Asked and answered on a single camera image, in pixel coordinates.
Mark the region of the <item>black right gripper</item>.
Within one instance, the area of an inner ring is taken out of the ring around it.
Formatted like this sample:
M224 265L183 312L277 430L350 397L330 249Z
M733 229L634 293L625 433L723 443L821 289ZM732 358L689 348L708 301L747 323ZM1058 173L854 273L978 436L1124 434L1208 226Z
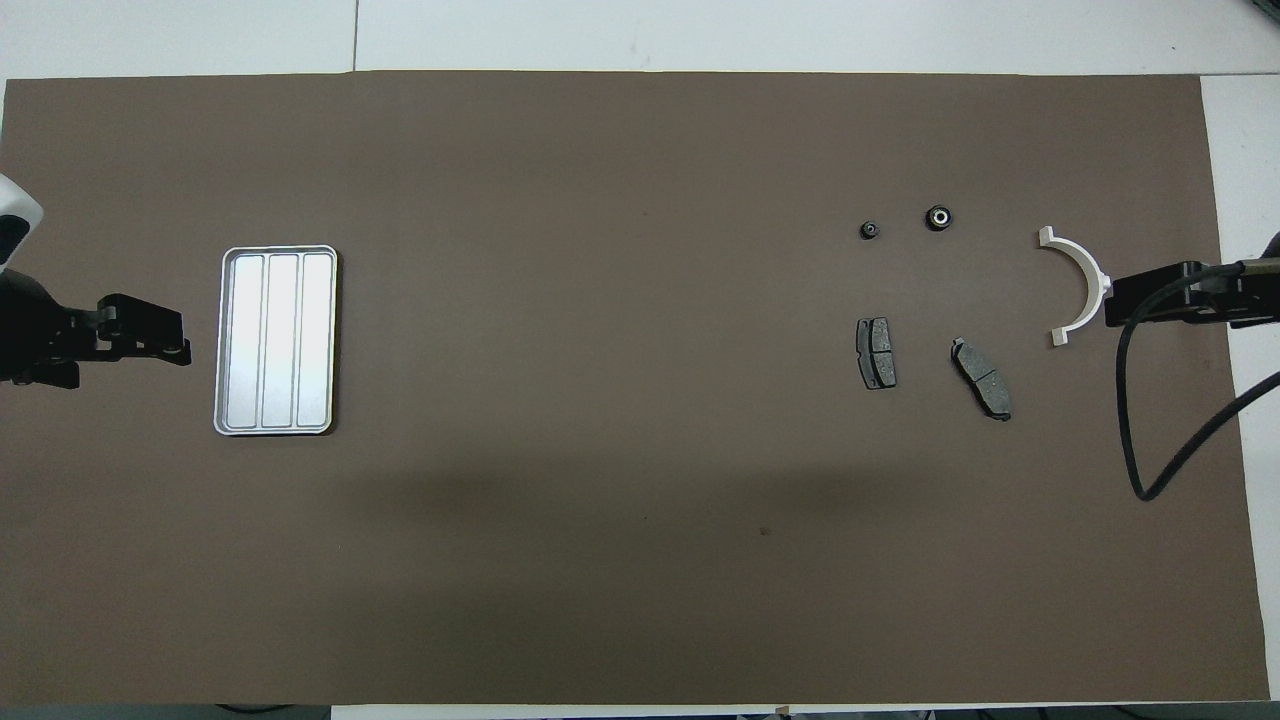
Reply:
M1279 320L1279 233L1267 242L1260 258L1238 261L1239 273L1202 282L1210 310L1202 295L1174 295L1152 306L1140 323L1185 322L1196 316L1208 323L1225 323L1233 329L1276 324ZM1179 261L1117 278L1103 301L1106 327L1123 328L1151 295L1174 281L1206 269L1199 261Z

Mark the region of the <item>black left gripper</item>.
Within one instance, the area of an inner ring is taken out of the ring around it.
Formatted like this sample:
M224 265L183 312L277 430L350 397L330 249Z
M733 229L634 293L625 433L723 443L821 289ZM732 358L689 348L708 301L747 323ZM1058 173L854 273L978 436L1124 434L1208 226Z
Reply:
M97 348L99 337L109 346ZM3 382L77 389L79 363L93 359L152 359L189 366L192 350L179 311L124 293L100 299L97 313L67 307L35 278L15 270L3 273Z

